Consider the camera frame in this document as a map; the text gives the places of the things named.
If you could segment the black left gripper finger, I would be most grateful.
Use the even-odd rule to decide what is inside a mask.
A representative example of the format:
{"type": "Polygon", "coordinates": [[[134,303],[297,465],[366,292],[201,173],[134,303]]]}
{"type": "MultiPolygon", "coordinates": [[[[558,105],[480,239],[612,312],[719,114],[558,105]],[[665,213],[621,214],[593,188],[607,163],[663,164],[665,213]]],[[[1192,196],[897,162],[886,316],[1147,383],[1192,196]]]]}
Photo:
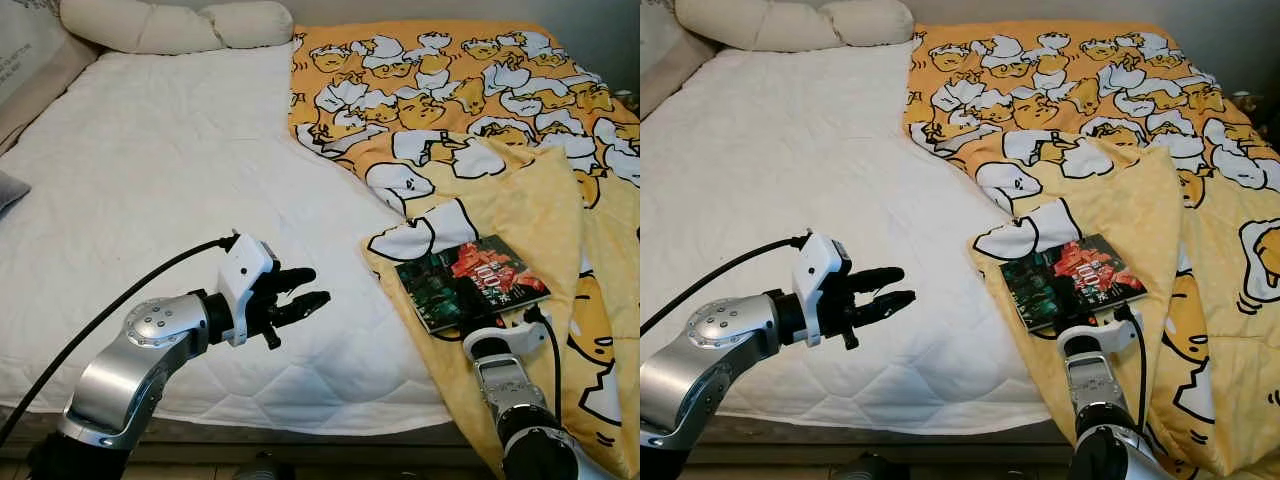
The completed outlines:
{"type": "Polygon", "coordinates": [[[852,328],[860,328],[886,320],[902,308],[906,308],[915,300],[915,291],[895,291],[877,296],[869,303],[855,307],[851,325],[852,328]]]}
{"type": "Polygon", "coordinates": [[[901,268],[873,268],[851,274],[850,291],[856,294],[874,293],[904,278],[905,271],[901,268]]]}
{"type": "Polygon", "coordinates": [[[282,293],[273,293],[268,297],[268,325],[273,328],[287,326],[298,323],[330,302],[332,294],[326,291],[305,292],[300,296],[285,298],[285,303],[279,303],[282,293]]]}
{"type": "Polygon", "coordinates": [[[269,294],[291,294],[294,289],[316,279],[311,268],[293,268],[270,271],[268,274],[269,294]]]}

